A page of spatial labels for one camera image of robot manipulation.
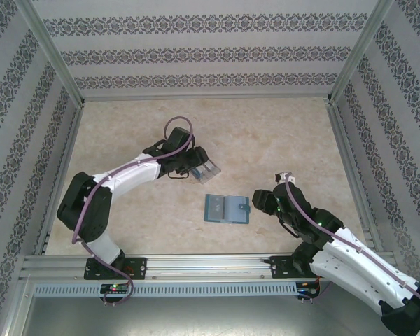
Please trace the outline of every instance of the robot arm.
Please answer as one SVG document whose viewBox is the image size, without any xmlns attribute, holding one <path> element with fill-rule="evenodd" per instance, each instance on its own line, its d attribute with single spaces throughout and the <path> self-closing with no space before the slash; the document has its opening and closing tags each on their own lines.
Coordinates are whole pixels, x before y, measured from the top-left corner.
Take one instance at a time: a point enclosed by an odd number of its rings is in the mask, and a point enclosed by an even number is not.
<svg viewBox="0 0 420 336">
<path fill-rule="evenodd" d="M 207 154 L 203 148 L 194 147 L 193 136 L 190 141 L 191 148 L 185 148 L 175 155 L 165 157 L 186 144 L 189 137 L 189 131 L 176 127 L 168 139 L 145 149 L 142 154 L 123 166 L 94 176 L 89 176 L 85 172 L 75 175 L 59 206 L 57 217 L 74 231 L 89 194 L 98 183 L 101 183 L 90 198 L 78 236 L 98 258 L 120 269 L 125 254 L 111 239 L 107 230 L 111 204 L 142 183 L 154 181 L 172 172 L 188 175 L 189 172 L 205 164 L 209 160 Z"/>
<path fill-rule="evenodd" d="M 277 183 L 284 174 L 277 174 Z M 292 255 L 293 267 L 354 294 L 396 335 L 415 336 L 420 330 L 420 283 L 382 260 L 330 212 L 313 208 L 293 182 L 288 184 L 291 195 L 286 184 L 280 183 L 272 192 L 256 190 L 253 196 L 255 208 L 277 216 L 302 238 Z M 291 198 L 322 230 L 302 215 Z"/>
</svg>

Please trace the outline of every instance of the beige marble floor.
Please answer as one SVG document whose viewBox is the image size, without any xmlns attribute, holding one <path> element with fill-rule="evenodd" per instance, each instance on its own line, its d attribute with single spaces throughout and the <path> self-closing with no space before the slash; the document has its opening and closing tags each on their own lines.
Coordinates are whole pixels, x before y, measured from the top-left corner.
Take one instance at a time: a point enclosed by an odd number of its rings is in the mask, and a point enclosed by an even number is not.
<svg viewBox="0 0 420 336">
<path fill-rule="evenodd" d="M 294 173 L 313 207 L 330 210 L 363 240 L 322 98 L 88 102 L 63 192 L 77 172 L 97 174 L 135 158 L 177 115 L 192 120 L 197 145 L 222 172 L 204 185 L 193 177 L 164 177 L 123 195 L 111 209 L 109 228 L 124 252 L 292 252 L 300 239 L 257 209 L 248 225 L 203 219 L 207 193 L 251 199 L 255 189 L 273 189 L 274 173 L 282 171 Z M 56 220 L 47 254 L 84 254 L 71 245 L 71 235 Z"/>
</svg>

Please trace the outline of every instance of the damask wallpaper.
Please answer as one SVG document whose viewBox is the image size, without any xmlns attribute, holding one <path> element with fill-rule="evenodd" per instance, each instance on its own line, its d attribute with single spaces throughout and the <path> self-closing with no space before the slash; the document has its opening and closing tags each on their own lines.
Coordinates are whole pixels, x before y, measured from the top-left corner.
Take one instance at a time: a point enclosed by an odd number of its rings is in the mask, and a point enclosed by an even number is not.
<svg viewBox="0 0 420 336">
<path fill-rule="evenodd" d="M 420 0 L 398 0 L 338 109 L 382 244 L 420 278 Z"/>
<path fill-rule="evenodd" d="M 32 254 L 76 107 L 14 2 L 0 0 L 0 322 Z"/>
<path fill-rule="evenodd" d="M 377 0 L 33 1 L 86 98 L 328 94 Z"/>
</svg>

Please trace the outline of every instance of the purple cable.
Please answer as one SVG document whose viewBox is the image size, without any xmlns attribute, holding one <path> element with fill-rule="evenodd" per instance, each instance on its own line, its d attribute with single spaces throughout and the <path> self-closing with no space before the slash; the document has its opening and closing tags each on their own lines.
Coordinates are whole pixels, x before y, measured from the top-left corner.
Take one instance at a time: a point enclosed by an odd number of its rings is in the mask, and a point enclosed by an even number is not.
<svg viewBox="0 0 420 336">
<path fill-rule="evenodd" d="M 293 194 L 291 193 L 291 189 L 289 188 L 289 176 L 292 176 L 292 174 L 287 173 L 287 175 L 285 176 L 286 191 L 288 192 L 289 198 L 290 198 L 291 202 L 294 204 L 295 208 L 302 214 L 302 216 L 305 217 L 305 219 L 307 221 L 309 221 L 315 228 L 318 228 L 320 231 L 326 233 L 327 235 L 329 235 L 333 238 L 336 238 L 336 239 L 340 240 L 344 244 L 346 244 L 346 245 L 350 246 L 351 248 L 355 249 L 358 253 L 362 253 L 365 257 L 367 257 L 370 261 L 372 261 L 376 266 L 381 268 L 384 271 L 384 273 L 389 275 L 393 280 L 397 281 L 398 284 L 400 284 L 400 286 L 402 286 L 403 288 L 406 288 L 409 292 L 411 292 L 413 295 L 415 295 L 416 297 L 418 297 L 420 299 L 420 294 L 417 293 L 416 290 L 414 290 L 412 287 L 408 286 L 403 280 L 401 280 L 398 276 L 396 276 L 392 271 L 387 269 L 387 267 L 385 267 L 377 259 L 375 259 L 375 257 L 373 255 L 371 255 L 367 251 L 363 250 L 363 248 L 357 246 L 356 244 L 354 244 L 354 243 L 352 243 L 348 240 L 345 240 L 344 238 L 338 236 L 337 234 L 335 234 L 335 233 L 325 229 L 324 227 L 318 225 L 314 220 L 312 220 L 311 217 L 309 217 L 303 211 L 303 209 L 300 207 L 300 205 L 295 200 Z"/>
<path fill-rule="evenodd" d="M 328 285 L 325 287 L 325 289 L 323 290 L 323 292 L 322 293 L 320 293 L 320 291 L 319 291 L 319 295 L 317 295 L 314 299 L 316 299 L 316 300 L 319 300 L 320 298 L 322 298 L 324 295 L 326 295 L 327 294 L 327 292 L 330 290 L 330 287 L 331 287 L 331 285 L 332 285 L 333 283 L 330 281 L 329 283 L 328 283 Z"/>
<path fill-rule="evenodd" d="M 125 164 L 125 165 L 121 166 L 120 168 L 118 168 L 118 169 L 116 169 L 116 170 L 112 171 L 112 172 L 111 172 L 108 176 L 106 176 L 106 177 L 104 177 L 102 180 L 100 180 L 100 181 L 96 184 L 96 186 L 95 186 L 95 187 L 93 187 L 93 189 L 90 191 L 90 194 L 88 195 L 88 197 L 87 197 L 87 199 L 86 199 L 86 201 L 85 201 L 85 203 L 84 203 L 83 210 L 81 210 L 81 213 L 80 213 L 80 215 L 79 215 L 78 222 L 77 222 L 76 227 L 75 227 L 75 231 L 73 232 L 73 237 L 71 238 L 71 243 L 72 243 L 72 244 L 76 244 L 76 242 L 78 242 L 78 241 L 79 241 L 79 239 L 78 239 L 78 235 L 79 235 L 79 231 L 81 230 L 81 226 L 83 225 L 83 221 L 84 221 L 84 216 L 85 216 L 85 213 L 87 212 L 87 209 L 88 209 L 88 207 L 89 207 L 89 205 L 90 205 L 90 203 L 91 203 L 91 201 L 92 201 L 93 195 L 96 193 L 96 191 L 98 190 L 98 188 L 99 188 L 99 187 L 100 187 L 100 186 L 101 186 L 104 182 L 106 182 L 106 181 L 110 180 L 110 179 L 111 179 L 112 177 L 114 177 L 116 174 L 118 174 L 118 173 L 122 172 L 123 170 L 125 170 L 125 169 L 127 169 L 127 168 L 130 168 L 130 167 L 133 167 L 133 166 L 137 166 L 137 165 L 141 165 L 141 164 L 143 164 L 143 163 L 150 162 L 150 161 L 155 161 L 155 160 L 161 160 L 161 159 L 168 158 L 168 157 L 170 157 L 170 156 L 173 156 L 173 155 L 175 155 L 175 154 L 177 154 L 177 153 L 179 153 L 179 152 L 183 151 L 184 149 L 186 149 L 186 148 L 188 147 L 188 145 L 190 144 L 190 142 L 191 142 L 191 140 L 192 140 L 192 138 L 193 138 L 193 124 L 192 124 L 192 123 L 191 123 L 191 121 L 190 121 L 188 118 L 186 118 L 186 117 L 183 117 L 183 116 L 181 116 L 181 115 L 178 115 L 178 116 L 176 116 L 176 117 L 171 118 L 170 120 L 168 120 L 167 124 L 165 125 L 165 127 L 164 127 L 164 129 L 163 129 L 163 136 L 164 136 L 164 138 L 165 138 L 165 139 L 167 139 L 167 129 L 168 129 L 169 124 L 171 124 L 173 121 L 175 121 L 175 120 L 177 120 L 177 119 L 184 119 L 184 120 L 188 123 L 188 125 L 190 126 L 190 136 L 188 137 L 187 141 L 186 141 L 186 142 L 185 142 L 185 143 L 184 143 L 181 147 L 177 148 L 176 150 L 173 150 L 172 152 L 170 152 L 170 153 L 168 153 L 168 154 L 164 154 L 164 155 L 160 155 L 160 156 L 156 156 L 156 157 L 149 157 L 149 158 L 146 158 L 146 159 L 142 159 L 142 160 L 140 160 L 140 161 L 135 161 L 135 162 L 130 162 L 130 163 L 128 163 L 128 164 Z M 128 283 L 129 283 L 129 285 L 130 285 L 130 287 L 131 287 L 131 290 L 130 290 L 130 292 L 128 293 L 128 295 L 127 295 L 127 296 L 125 296 L 125 297 L 124 297 L 123 299 L 121 299 L 120 301 L 115 302 L 115 303 L 112 303 L 111 305 L 116 306 L 116 305 L 120 305 L 120 304 L 122 304 L 123 302 L 127 301 L 127 300 L 131 297 L 132 293 L 134 292 L 134 282 L 132 281 L 131 277 L 130 277 L 129 275 L 127 275 L 126 273 L 124 273 L 124 272 L 120 271 L 119 269 L 116 269 L 116 268 L 114 268 L 114 267 L 110 266 L 107 262 L 105 262 L 105 261 L 104 261 L 104 260 L 102 260 L 101 258 L 97 257 L 97 256 L 93 253 L 93 251 L 90 249 L 90 247 L 89 247 L 89 246 L 87 246 L 87 244 L 86 244 L 84 241 L 82 241 L 82 242 L 81 242 L 81 244 L 83 245 L 84 249 L 86 249 L 86 250 L 87 250 L 87 252 L 88 252 L 88 253 L 90 253 L 90 254 L 93 256 L 93 258 L 95 258 L 95 260 L 96 260 L 98 263 L 102 264 L 103 266 L 105 266 L 105 267 L 109 268 L 110 270 L 112 270 L 112 271 L 114 271 L 114 272 L 119 273 L 120 275 L 122 275 L 123 277 L 125 277 L 125 278 L 128 280 Z M 107 302 L 107 301 L 106 301 L 106 296 L 107 296 L 107 294 L 108 294 L 108 293 L 105 293 L 105 294 L 104 294 L 104 297 L 103 297 L 103 301 L 104 301 L 104 304 L 105 304 L 105 305 L 110 304 L 110 302 Z"/>
</svg>

